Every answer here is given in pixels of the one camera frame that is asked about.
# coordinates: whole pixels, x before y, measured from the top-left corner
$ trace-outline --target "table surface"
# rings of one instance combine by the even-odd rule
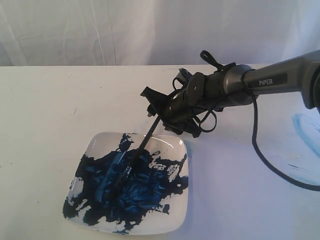
[[[91,138],[146,133],[153,119],[140,93],[146,86],[170,93],[181,67],[213,71],[208,65],[0,67],[0,239],[318,239],[320,194],[290,185],[261,163],[251,146],[252,105],[218,113],[213,133],[181,135],[190,154],[189,202],[174,232],[122,236],[63,218]],[[288,173],[288,163],[318,170],[319,158],[292,124],[296,114],[319,122],[317,111],[307,110],[299,93],[260,96],[258,105],[258,141],[270,161]],[[161,124],[155,134],[172,135]]]

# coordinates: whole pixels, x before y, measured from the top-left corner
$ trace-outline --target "blue paint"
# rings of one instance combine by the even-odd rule
[[[308,133],[304,130],[302,127],[303,121],[307,123],[310,127],[313,127],[314,130],[320,132],[320,125],[318,123],[315,123],[310,117],[304,115],[304,114],[295,114],[292,117],[293,126],[300,136],[300,138],[304,141],[304,143],[308,146],[309,149],[311,149],[314,154],[320,158],[320,147],[319,143],[316,142],[314,139],[312,139]]]
[[[107,222],[124,222],[124,230],[116,231],[119,234],[127,234],[134,226],[139,225],[149,211],[158,211],[169,214],[170,205],[160,204],[161,200],[171,194],[183,193],[188,187],[188,177],[179,176],[187,159],[182,161],[161,159],[155,160],[162,168],[149,167],[153,161],[152,156],[160,154],[159,151],[150,154],[144,150],[139,161],[132,166],[132,172],[116,199],[108,197],[109,190],[114,181],[122,173],[136,149],[129,150],[133,141],[130,136],[124,134],[118,148],[102,158],[94,159],[83,155],[75,173],[77,178],[83,179],[83,189],[78,196],[67,197],[63,206],[65,218],[79,216],[79,211],[90,206],[83,217],[83,222],[89,226],[96,225],[102,217]],[[178,168],[176,177],[170,182],[172,169]]]

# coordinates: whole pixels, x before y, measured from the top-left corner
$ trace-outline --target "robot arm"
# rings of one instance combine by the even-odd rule
[[[320,50],[257,70],[235,63],[221,65],[207,51],[202,51],[200,56],[217,71],[192,75],[182,68],[174,79],[182,84],[180,89],[165,95],[146,87],[141,94],[150,102],[148,115],[158,114],[168,131],[178,135],[188,132],[198,137],[203,130],[195,121],[196,115],[249,105],[253,100],[246,90],[256,97],[301,92],[306,108],[320,107]]]

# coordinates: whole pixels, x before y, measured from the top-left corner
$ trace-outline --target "white fabric curtain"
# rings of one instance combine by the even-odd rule
[[[0,0],[0,66],[275,63],[320,48],[319,0]]]

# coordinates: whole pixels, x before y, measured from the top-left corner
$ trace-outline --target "square plate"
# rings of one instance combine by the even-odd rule
[[[96,231],[131,235],[161,234],[181,226],[189,182],[187,148],[179,137],[153,135],[120,195],[106,199],[111,176],[124,171],[144,137],[115,132],[93,137],[63,205],[67,220]]]

